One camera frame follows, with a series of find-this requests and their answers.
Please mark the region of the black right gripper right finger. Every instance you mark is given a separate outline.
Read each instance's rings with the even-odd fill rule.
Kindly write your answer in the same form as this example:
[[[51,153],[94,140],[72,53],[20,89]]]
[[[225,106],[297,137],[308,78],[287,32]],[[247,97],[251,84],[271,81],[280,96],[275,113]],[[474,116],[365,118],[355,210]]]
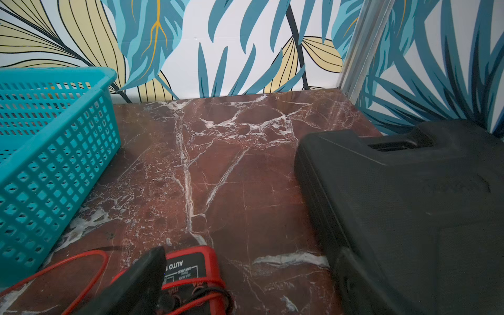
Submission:
[[[349,248],[339,251],[336,283],[346,314],[393,314],[386,287]]]

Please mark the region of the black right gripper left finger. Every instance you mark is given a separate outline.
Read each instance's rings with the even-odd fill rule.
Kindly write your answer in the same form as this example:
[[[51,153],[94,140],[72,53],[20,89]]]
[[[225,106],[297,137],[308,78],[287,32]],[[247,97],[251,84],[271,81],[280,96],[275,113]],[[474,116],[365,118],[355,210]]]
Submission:
[[[153,248],[76,313],[155,314],[165,270],[165,249]]]

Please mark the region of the red clamp multimeter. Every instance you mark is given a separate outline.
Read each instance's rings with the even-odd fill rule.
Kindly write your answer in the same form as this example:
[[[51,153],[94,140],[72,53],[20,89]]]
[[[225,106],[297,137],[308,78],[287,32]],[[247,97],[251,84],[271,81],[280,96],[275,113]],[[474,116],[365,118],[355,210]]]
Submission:
[[[82,300],[105,272],[109,256],[103,249],[79,253],[53,264],[8,287],[1,295],[8,295],[60,266],[89,256],[102,257],[102,265],[85,289],[63,312],[77,314],[82,308]],[[234,300],[221,277],[218,258],[212,248],[200,245],[171,253],[165,252],[165,258],[166,270],[155,314],[232,314]],[[110,285],[127,269],[117,274]]]

